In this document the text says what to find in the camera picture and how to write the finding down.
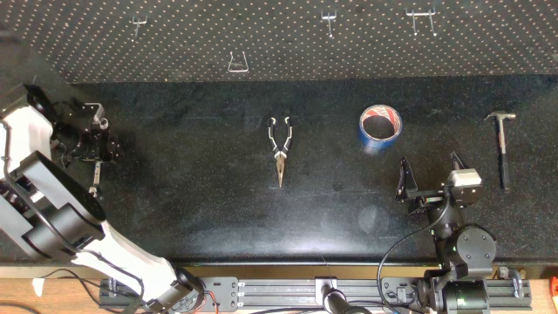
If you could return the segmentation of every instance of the hammer head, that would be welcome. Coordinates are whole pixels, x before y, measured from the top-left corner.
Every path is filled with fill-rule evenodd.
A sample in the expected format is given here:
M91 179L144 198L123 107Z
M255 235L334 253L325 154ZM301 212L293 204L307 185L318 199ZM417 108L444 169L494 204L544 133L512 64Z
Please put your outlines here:
M488 114L485 120L490 117L496 117L497 120L515 119L515 113L506 113L505 111L499 110Z

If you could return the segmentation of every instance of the wooden surface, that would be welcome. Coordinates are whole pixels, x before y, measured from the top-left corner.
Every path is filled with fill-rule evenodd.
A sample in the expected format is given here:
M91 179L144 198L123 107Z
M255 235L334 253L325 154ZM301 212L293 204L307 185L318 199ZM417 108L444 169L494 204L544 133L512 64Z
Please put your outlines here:
M533 293L533 311L495 311L504 314L556 314L550 298L548 280L531 280ZM99 290L91 287L96 297ZM37 297L31 279L0 279L0 304L16 303L26 305L39 313L106 313L87 296L81 284L76 280L47 279L44 282L43 296ZM19 309L0 307L0 313L26 313Z

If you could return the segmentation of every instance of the tape roll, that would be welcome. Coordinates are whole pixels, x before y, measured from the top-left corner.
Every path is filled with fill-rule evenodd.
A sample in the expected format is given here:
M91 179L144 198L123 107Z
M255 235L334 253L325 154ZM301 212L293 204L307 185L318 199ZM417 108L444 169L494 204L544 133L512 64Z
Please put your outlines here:
M393 126L393 135L388 138L375 138L364 130L364 122L371 117L383 117L391 122ZM374 105L366 108L360 115L360 123L358 124L358 137L364 144L364 150L367 152L376 152L382 148L387 148L395 142L395 139L401 134L403 123L399 113L386 105Z

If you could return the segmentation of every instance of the black wall panel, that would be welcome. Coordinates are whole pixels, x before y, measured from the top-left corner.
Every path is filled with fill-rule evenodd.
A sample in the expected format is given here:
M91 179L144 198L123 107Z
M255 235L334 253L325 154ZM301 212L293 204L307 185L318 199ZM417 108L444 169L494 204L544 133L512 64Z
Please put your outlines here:
M0 23L71 83L558 73L555 0L0 0Z

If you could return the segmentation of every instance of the black tabletop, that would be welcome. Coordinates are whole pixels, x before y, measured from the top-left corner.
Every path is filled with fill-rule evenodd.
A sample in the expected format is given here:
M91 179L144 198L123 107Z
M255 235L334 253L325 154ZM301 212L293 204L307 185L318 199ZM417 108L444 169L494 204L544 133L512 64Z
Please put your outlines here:
M141 248L178 264L378 263L427 224L394 201L399 160L420 189L439 187L457 152L483 179L467 222L497 237L496 261L558 263L557 77L386 78L303 82L77 85L100 102L126 154L101 175L108 221ZM365 154L358 119L371 105L400 113L403 132ZM512 191L500 189L494 110L505 122ZM267 135L290 116L283 188ZM276 134L285 136L280 124ZM92 165L68 170L84 187ZM0 235L0 262L28 263ZM435 263L427 233L391 255Z

